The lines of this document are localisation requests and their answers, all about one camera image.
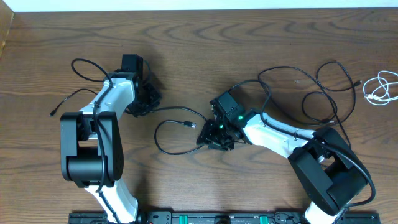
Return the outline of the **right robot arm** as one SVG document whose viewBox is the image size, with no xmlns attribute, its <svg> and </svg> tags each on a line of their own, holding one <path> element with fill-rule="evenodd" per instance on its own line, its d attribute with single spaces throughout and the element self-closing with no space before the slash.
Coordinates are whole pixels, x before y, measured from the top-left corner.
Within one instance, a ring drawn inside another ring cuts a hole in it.
<svg viewBox="0 0 398 224">
<path fill-rule="evenodd" d="M 197 145 L 228 151 L 238 141 L 289 161 L 311 200 L 303 215 L 307 223 L 336 223 L 370 183 L 369 172 L 334 129 L 295 128 L 257 110 L 216 114 L 205 123 Z"/>
</svg>

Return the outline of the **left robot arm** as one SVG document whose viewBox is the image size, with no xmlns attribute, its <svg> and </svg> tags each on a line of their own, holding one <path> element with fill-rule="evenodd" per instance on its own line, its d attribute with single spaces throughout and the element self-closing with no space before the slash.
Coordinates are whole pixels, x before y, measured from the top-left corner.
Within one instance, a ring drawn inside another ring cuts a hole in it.
<svg viewBox="0 0 398 224">
<path fill-rule="evenodd" d="M 148 98 L 142 75 L 111 72 L 88 105 L 60 118 L 63 178 L 92 194 L 110 223 L 142 221 L 139 202 L 122 178 L 124 154 L 118 121 L 126 109 Z"/>
</svg>

